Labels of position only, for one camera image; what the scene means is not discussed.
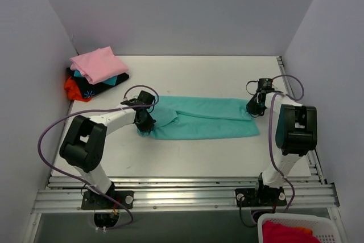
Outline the teal t shirt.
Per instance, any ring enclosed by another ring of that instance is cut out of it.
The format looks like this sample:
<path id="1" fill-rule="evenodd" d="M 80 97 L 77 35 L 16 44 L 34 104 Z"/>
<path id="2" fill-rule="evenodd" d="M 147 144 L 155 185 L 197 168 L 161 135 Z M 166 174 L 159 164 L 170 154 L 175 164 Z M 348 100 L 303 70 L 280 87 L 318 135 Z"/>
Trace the teal t shirt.
<path id="1" fill-rule="evenodd" d="M 161 96 L 151 113 L 153 129 L 138 134 L 168 141 L 254 137 L 259 129 L 246 104 L 238 98 Z"/>

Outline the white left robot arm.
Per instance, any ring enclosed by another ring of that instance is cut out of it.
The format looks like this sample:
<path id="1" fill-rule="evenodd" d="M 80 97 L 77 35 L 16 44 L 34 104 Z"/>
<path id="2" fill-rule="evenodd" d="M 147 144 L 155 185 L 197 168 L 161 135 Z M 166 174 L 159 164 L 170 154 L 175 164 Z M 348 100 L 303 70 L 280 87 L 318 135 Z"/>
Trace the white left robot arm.
<path id="1" fill-rule="evenodd" d="M 114 110 L 96 116 L 76 115 L 60 146 L 59 154 L 73 166 L 95 192 L 94 202 L 101 208 L 114 204 L 113 183 L 101 165 L 106 137 L 124 126 L 135 125 L 149 133 L 155 124 L 149 108 L 159 102 L 159 96 L 144 90 L 137 97 L 124 99 Z"/>

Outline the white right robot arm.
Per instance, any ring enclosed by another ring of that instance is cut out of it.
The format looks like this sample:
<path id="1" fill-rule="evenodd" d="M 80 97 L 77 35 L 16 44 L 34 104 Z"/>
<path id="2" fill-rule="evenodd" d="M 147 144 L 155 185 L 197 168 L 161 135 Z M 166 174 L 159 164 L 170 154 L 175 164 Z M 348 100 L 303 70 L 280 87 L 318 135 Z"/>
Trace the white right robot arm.
<path id="1" fill-rule="evenodd" d="M 317 145 L 317 109 L 302 105 L 280 92 L 257 92 L 246 110 L 262 116 L 269 110 L 268 149 L 270 165 L 260 174 L 252 191 L 256 203 L 264 205 L 278 196 L 295 164 Z"/>

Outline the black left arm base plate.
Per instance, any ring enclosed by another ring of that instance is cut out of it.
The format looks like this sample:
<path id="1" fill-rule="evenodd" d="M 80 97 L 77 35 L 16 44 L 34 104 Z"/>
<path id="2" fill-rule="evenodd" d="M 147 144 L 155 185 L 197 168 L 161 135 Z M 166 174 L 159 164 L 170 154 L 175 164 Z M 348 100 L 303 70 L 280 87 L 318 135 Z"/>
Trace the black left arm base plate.
<path id="1" fill-rule="evenodd" d="M 127 209 L 133 208 L 134 191 L 116 190 L 112 193 L 111 198 Z M 103 210 L 103 209 L 120 209 L 121 207 L 110 199 L 95 193 L 91 190 L 87 190 L 83 193 L 81 209 L 83 210 Z"/>

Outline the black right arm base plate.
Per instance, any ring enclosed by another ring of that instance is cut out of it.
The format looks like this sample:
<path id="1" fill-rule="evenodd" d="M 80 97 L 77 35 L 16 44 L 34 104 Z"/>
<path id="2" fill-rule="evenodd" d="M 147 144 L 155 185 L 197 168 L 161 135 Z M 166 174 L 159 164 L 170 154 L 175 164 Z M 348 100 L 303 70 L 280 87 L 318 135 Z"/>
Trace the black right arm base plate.
<path id="1" fill-rule="evenodd" d="M 236 205 L 239 207 L 273 207 L 286 206 L 287 199 L 282 187 L 280 188 L 236 188 L 234 190 Z"/>

